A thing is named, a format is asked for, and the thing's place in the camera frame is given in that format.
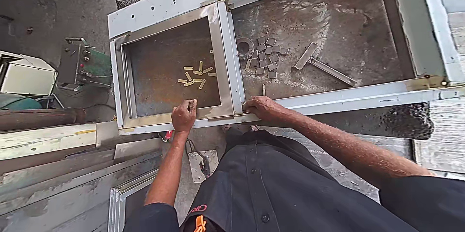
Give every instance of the shirt button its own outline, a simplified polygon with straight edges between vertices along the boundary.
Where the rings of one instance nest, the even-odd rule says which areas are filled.
[[[268,221],[270,221],[270,215],[268,215],[268,214],[263,215],[262,216],[262,222],[267,223]]]

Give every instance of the rusty metal sheet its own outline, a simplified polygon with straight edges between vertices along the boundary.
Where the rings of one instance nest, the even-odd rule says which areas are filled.
[[[221,105],[215,78],[209,77],[201,90],[200,82],[187,87],[178,82],[178,79],[187,79],[185,66],[197,69],[202,61],[203,67],[215,68],[210,50],[212,40],[207,18],[125,46],[126,56],[132,63],[137,116],[170,113],[184,99],[196,98],[198,108]],[[206,78],[208,75],[190,76]]]

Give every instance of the stainless steel frame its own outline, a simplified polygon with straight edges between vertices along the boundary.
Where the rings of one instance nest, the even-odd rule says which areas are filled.
[[[108,232],[122,232],[124,228],[126,198],[149,186],[157,176],[158,169],[136,177],[110,190]]]
[[[217,2],[222,32],[223,47],[227,63],[234,116],[198,119],[194,128],[228,123],[256,121],[250,114],[242,114],[239,103],[243,103],[244,91],[240,75],[234,27],[229,9],[238,8],[258,0],[141,0],[127,8],[108,15],[109,35],[112,45],[125,33],[138,32],[153,24],[170,20],[182,13],[199,9]],[[350,88],[313,95],[276,100],[289,109],[305,115],[360,110],[392,105],[411,104],[465,96],[465,75],[461,71],[458,54],[451,37],[445,8],[441,0],[396,0],[402,17],[402,27],[408,42],[416,79]],[[117,107],[124,100],[115,89]],[[137,134],[173,129],[169,123],[145,125],[135,128],[120,126],[120,134]]]
[[[114,80],[113,83],[114,86],[119,86],[117,115],[120,114],[120,116],[117,116],[117,120],[122,121],[118,122],[120,128],[134,128],[171,122],[171,113],[152,116],[137,116],[131,61],[125,55],[125,46],[201,18],[208,18],[209,21],[221,105],[197,109],[197,119],[234,115],[233,101],[228,78],[228,74],[230,73],[226,67],[225,48],[223,47],[224,36],[221,31],[219,16],[218,3],[213,3],[169,20],[153,24],[133,33],[127,33],[111,42],[112,64],[116,64],[116,71],[118,75],[118,79]]]

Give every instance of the hand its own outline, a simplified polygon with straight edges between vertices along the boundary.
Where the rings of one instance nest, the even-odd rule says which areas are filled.
[[[171,119],[173,121],[174,131],[187,132],[191,131],[195,121],[195,110],[197,108],[197,99],[184,100],[182,104],[173,108]]]
[[[245,109],[266,121],[286,121],[295,117],[295,111],[287,109],[267,96],[253,96],[247,100]]]

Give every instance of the stacked metal sheet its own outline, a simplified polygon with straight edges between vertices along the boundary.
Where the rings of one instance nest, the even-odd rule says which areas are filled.
[[[149,186],[154,181],[157,173],[158,169],[151,170],[110,190],[108,232],[123,231],[126,211],[126,198]]]

